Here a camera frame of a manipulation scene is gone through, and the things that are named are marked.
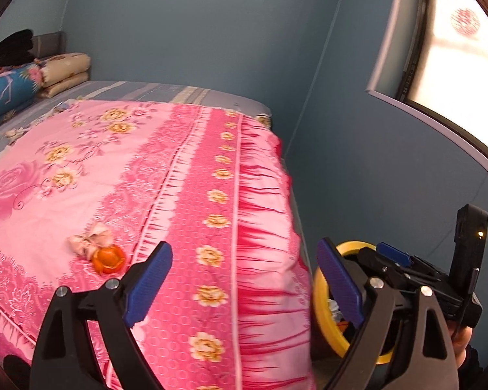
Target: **blue wall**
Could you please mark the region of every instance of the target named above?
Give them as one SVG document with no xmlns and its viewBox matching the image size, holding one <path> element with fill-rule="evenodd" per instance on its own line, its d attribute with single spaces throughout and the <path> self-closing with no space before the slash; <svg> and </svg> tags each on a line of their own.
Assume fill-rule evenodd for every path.
<svg viewBox="0 0 488 390">
<path fill-rule="evenodd" d="M 252 98 L 288 138 L 337 0 L 69 0 L 92 79 L 197 85 Z"/>
<path fill-rule="evenodd" d="M 305 238 L 385 241 L 448 268 L 457 210 L 488 211 L 488 173 L 443 135 L 365 92 L 391 0 L 342 0 L 287 154 Z M 488 362 L 488 241 L 474 347 Z"/>
<path fill-rule="evenodd" d="M 0 41 L 16 31 L 35 35 L 61 30 L 67 0 L 13 0 L 0 16 Z"/>
</svg>

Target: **headboard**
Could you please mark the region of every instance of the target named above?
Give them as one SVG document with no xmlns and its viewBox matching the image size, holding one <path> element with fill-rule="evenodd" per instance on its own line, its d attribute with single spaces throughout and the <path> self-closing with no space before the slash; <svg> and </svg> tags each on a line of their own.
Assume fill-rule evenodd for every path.
<svg viewBox="0 0 488 390">
<path fill-rule="evenodd" d="M 63 54 L 65 53 L 65 43 L 65 32 L 63 31 L 35 35 L 33 49 L 30 53 L 37 59 Z"/>
</svg>

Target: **folded quilt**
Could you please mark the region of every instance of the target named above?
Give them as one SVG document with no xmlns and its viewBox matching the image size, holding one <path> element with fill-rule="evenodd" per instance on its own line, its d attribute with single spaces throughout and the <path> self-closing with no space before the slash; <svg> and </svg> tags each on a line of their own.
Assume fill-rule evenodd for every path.
<svg viewBox="0 0 488 390">
<path fill-rule="evenodd" d="M 75 76 L 71 76 L 67 79 L 62 80 L 48 88 L 42 89 L 38 93 L 38 97 L 40 98 L 52 98 L 55 95 L 59 94 L 60 92 L 66 91 L 67 89 L 71 89 L 79 84 L 82 84 L 88 80 L 88 73 L 84 71 L 83 73 L 78 73 Z"/>
<path fill-rule="evenodd" d="M 88 70 L 90 57 L 84 53 L 68 53 L 53 56 L 42 62 L 43 88 Z"/>
</svg>

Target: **pink bedspread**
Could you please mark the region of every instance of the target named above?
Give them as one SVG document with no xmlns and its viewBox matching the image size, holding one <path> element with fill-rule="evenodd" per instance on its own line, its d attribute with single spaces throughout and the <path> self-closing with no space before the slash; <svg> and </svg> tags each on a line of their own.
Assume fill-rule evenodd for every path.
<svg viewBox="0 0 488 390">
<path fill-rule="evenodd" d="M 165 388 L 311 388 L 308 277 L 278 148 L 255 120 L 195 105 L 79 101 L 36 126 L 0 160 L 0 359 L 32 358 L 57 286 L 107 280 L 66 243 L 100 221 L 129 265 L 173 247 L 133 328 Z"/>
</svg>

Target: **gray bedsheet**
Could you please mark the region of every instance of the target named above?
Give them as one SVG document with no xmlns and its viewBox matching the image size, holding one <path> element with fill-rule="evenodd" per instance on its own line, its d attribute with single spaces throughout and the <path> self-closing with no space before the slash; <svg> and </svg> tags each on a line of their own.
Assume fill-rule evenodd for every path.
<svg viewBox="0 0 488 390">
<path fill-rule="evenodd" d="M 56 95 L 38 100 L 0 126 L 0 152 L 9 144 L 5 133 L 12 129 L 27 127 L 29 123 L 46 114 L 58 104 L 70 98 L 106 101 L 156 101 L 181 104 L 198 104 L 240 111 L 248 116 L 265 115 L 271 111 L 264 104 L 224 92 L 183 85 L 150 84 L 145 82 L 109 82 L 90 80 Z"/>
</svg>

